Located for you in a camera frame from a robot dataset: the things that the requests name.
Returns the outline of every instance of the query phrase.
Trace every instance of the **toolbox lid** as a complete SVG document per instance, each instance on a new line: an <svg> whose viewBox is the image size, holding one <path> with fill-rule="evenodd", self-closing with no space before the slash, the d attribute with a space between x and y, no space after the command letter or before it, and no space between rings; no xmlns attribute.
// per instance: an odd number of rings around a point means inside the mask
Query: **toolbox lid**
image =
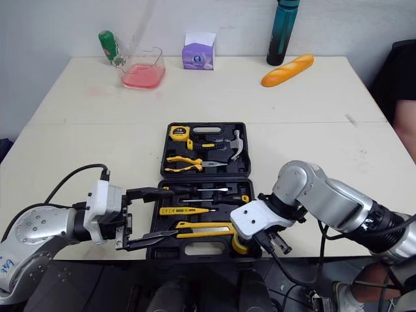
<svg viewBox="0 0 416 312"><path fill-rule="evenodd" d="M161 175L192 180L248 177L251 162L247 141L242 122L171 123L166 131Z"/></svg>

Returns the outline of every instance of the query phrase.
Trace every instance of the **hammer head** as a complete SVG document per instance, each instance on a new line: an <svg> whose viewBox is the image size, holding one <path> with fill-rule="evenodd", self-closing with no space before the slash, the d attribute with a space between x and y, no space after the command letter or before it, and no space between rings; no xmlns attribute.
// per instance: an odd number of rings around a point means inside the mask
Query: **hammer head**
<svg viewBox="0 0 416 312"><path fill-rule="evenodd" d="M240 130L234 130L235 139L230 141L229 147L237 150L235 154L231 157L232 161L236 161L239 158L242 152L242 146L244 144L243 140L240 138Z"/></svg>

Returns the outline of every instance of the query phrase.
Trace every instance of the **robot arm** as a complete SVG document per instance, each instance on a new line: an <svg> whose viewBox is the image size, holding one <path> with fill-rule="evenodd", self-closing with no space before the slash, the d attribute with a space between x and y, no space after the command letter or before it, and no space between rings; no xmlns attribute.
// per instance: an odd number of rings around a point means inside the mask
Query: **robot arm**
<svg viewBox="0 0 416 312"><path fill-rule="evenodd" d="M85 202L59 208L45 203L24 212L12 224L0 243L0 306L27 300L33 293L50 260L67 245L81 241L103 244L116 239L117 250L137 250L170 237L177 231L144 235L129 240L132 233L131 200L152 202L172 191L162 188L135 188L122 195L119 187L100 179Z"/></svg>
<svg viewBox="0 0 416 312"><path fill-rule="evenodd" d="M260 194L259 199L230 214L240 238L250 240L264 232L268 236L261 237L277 236L286 254L291 248L277 232L295 222L305 222L304 215L309 212L318 221L341 232L342 237L365 246L375 258L391 265L392 280L407 293L399 301L401 308L395 311L416 307L415 216L391 212L354 188L328 178L317 165L303 161L285 164L273 193Z"/></svg>

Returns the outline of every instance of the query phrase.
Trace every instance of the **tissue box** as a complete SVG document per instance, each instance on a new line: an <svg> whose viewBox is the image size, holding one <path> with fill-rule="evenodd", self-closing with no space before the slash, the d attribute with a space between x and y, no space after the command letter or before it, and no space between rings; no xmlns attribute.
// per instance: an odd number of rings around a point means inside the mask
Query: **tissue box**
<svg viewBox="0 0 416 312"><path fill-rule="evenodd" d="M215 36L213 32L187 32L185 46L182 49L184 69L214 69Z"/></svg>

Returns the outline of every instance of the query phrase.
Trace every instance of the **pink liquid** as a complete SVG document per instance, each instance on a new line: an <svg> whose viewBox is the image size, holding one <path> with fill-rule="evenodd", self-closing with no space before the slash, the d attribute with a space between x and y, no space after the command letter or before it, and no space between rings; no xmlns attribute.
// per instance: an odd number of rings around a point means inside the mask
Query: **pink liquid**
<svg viewBox="0 0 416 312"><path fill-rule="evenodd" d="M149 64L134 64L122 77L122 83L132 88L155 88L165 72L164 67Z"/></svg>

